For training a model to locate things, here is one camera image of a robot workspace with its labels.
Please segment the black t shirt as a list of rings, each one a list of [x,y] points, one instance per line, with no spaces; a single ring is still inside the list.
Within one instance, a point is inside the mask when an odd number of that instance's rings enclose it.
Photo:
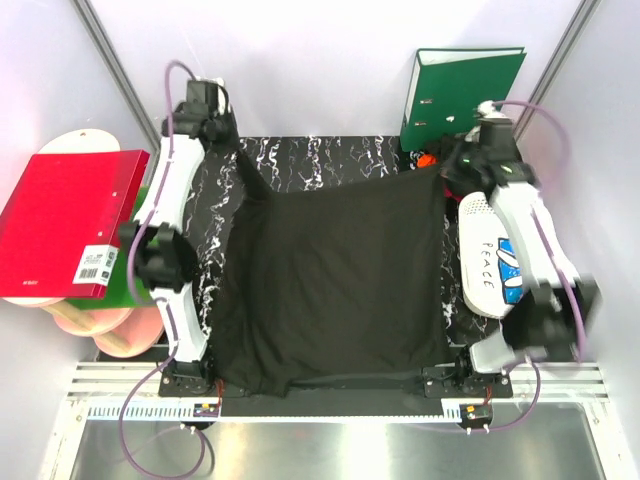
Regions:
[[[278,192],[246,153],[235,160],[244,197],[207,318],[224,382],[283,396],[300,381],[449,361],[437,166]]]

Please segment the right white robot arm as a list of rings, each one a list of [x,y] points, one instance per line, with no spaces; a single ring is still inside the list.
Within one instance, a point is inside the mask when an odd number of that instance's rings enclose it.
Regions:
[[[496,101],[478,105],[476,126],[459,140],[442,175],[449,191],[467,197],[483,193],[513,247],[522,297],[486,339],[458,355],[452,381],[462,391],[485,386],[523,361],[534,362],[553,349],[586,351],[586,321],[599,294],[592,278],[580,277],[557,239],[533,168],[522,161],[512,121]]]

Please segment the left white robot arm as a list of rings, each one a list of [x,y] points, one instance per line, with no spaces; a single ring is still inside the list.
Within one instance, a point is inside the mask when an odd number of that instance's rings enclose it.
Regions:
[[[121,225],[127,284],[142,284],[158,307],[169,340],[163,396],[203,395],[214,388],[207,340],[193,299],[198,256],[186,239],[184,210],[192,180],[210,147],[237,137],[223,79],[194,78],[186,98],[171,106],[162,124],[158,163],[146,198]]]

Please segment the folded dark shirts pile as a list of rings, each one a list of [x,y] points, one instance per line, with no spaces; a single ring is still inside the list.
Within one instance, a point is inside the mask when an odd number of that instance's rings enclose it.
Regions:
[[[425,146],[427,153],[437,157],[442,172],[464,168],[469,164],[469,142],[463,133],[443,135]]]

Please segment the black marbled table mat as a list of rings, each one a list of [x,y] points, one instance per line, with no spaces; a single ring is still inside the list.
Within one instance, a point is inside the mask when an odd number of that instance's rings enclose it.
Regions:
[[[247,137],[243,149],[276,191],[335,187],[413,170],[418,154],[403,153],[393,136]],[[200,328],[210,332],[206,317],[219,290],[232,217],[243,197],[236,163],[229,153],[214,154],[195,173],[183,215],[186,239],[199,260],[193,299]],[[450,343],[472,344],[493,333],[497,320],[481,316],[463,299],[458,237],[459,203],[446,201],[441,308]]]

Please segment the orange garment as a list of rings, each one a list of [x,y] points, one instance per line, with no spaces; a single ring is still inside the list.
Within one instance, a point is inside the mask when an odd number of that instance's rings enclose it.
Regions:
[[[427,168],[430,166],[434,166],[437,165],[439,163],[437,157],[433,154],[430,153],[424,153],[422,154],[417,162],[416,162],[416,167],[417,168]]]

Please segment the green lever arch binder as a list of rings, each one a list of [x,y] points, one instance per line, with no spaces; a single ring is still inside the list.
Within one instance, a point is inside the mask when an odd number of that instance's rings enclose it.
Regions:
[[[484,101],[504,100],[526,57],[523,47],[416,51],[399,136],[405,152],[472,129]]]

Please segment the green plastic folder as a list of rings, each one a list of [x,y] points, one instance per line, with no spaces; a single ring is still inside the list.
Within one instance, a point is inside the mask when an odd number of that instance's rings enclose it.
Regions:
[[[144,306],[151,303],[152,299],[140,279],[135,280],[138,290],[139,302],[130,293],[127,283],[127,254],[119,252],[106,294],[101,299],[68,298],[67,302],[79,310],[119,309]]]

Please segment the aluminium frame profile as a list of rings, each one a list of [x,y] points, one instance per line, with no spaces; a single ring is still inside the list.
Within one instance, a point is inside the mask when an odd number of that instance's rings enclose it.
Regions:
[[[80,362],[73,373],[70,397],[125,397],[155,365],[134,362]],[[608,391],[597,365],[586,363],[542,364],[540,399],[606,399]],[[535,374],[530,366],[519,366],[510,374],[515,397],[525,399],[535,390]]]

